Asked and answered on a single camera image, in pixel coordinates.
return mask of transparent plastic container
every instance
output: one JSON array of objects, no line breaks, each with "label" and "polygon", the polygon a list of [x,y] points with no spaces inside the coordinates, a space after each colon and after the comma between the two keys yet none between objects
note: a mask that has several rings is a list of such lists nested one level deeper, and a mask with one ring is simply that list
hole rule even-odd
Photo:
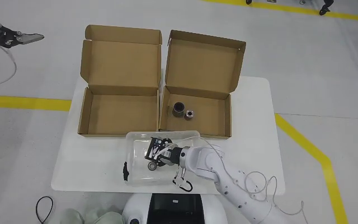
[{"label": "transparent plastic container", "polygon": [[[151,137],[170,138],[173,143],[189,137],[200,137],[195,130],[181,132],[129,132],[126,135],[127,170],[129,172],[126,184],[131,186],[172,184],[178,166],[164,165],[154,171],[148,169],[147,153]],[[179,147],[200,146],[199,138],[191,138],[178,143]]]}]

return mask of metal nut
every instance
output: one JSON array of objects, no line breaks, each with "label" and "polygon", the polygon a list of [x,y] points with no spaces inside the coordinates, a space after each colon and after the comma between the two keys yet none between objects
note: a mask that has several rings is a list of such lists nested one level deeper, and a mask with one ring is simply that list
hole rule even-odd
[{"label": "metal nut", "polygon": [[194,111],[187,110],[185,112],[185,115],[184,115],[185,120],[191,120],[193,117],[194,117]]}]

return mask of empty cardboard box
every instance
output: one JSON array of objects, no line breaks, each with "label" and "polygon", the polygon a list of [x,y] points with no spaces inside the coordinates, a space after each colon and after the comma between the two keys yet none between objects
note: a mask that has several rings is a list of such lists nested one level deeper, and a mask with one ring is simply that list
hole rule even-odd
[{"label": "empty cardboard box", "polygon": [[83,41],[84,91],[78,134],[124,136],[157,131],[160,30],[89,25]]},{"label": "empty cardboard box", "polygon": [[[246,43],[172,30],[159,130],[197,130],[204,137],[231,137],[231,99],[238,84]],[[175,117],[173,105],[193,110]]]}]

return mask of white tabletop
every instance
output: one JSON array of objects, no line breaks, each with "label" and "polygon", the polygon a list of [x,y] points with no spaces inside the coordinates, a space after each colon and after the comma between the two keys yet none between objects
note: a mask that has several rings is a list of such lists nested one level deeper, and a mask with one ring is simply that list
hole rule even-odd
[{"label": "white tabletop", "polygon": [[[173,184],[128,186],[123,181],[125,138],[86,138],[77,134],[83,92],[87,83],[78,79],[58,153],[51,186],[54,190],[82,192],[185,193]],[[225,162],[247,173],[260,171],[278,179],[277,195],[285,181],[269,82],[240,76],[232,93],[232,137],[210,139],[225,152]],[[192,193],[218,194],[214,183],[193,178]],[[263,186],[260,176],[252,179]],[[273,193],[274,186],[269,187]]]}]

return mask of floor marking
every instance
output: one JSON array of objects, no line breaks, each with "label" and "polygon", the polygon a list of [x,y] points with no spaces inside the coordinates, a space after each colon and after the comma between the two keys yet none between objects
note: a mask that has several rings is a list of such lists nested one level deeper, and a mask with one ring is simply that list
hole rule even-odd
[{"label": "floor marking", "polygon": [[0,96],[0,108],[69,111],[70,100]]},{"label": "floor marking", "polygon": [[[274,3],[264,3],[264,2],[253,2],[251,4],[246,4],[245,0],[202,0],[205,2],[213,2],[213,3],[222,3],[222,4],[233,4],[236,6],[246,6],[252,8],[263,8],[266,10],[275,10],[275,11],[284,11],[284,12],[293,12],[299,14],[306,14],[306,15],[314,15],[320,16],[319,10],[314,10],[311,8],[301,8],[301,7],[294,7],[294,6],[282,6],[279,4]],[[358,15],[347,14],[347,13],[339,13],[339,12],[327,12],[324,17],[333,17],[333,18],[344,18],[347,20],[358,20]]]},{"label": "floor marking", "polygon": [[299,146],[304,148],[321,164],[328,194],[331,199],[331,206],[333,213],[335,214],[336,223],[348,224],[348,219],[331,160],[279,114],[275,114],[275,119],[279,128],[281,128],[289,137],[291,137]]},{"label": "floor marking", "polygon": [[[69,111],[70,106],[71,100],[0,96],[0,108]],[[348,224],[331,160],[279,114],[275,119],[279,128],[321,164],[336,222]]]}]

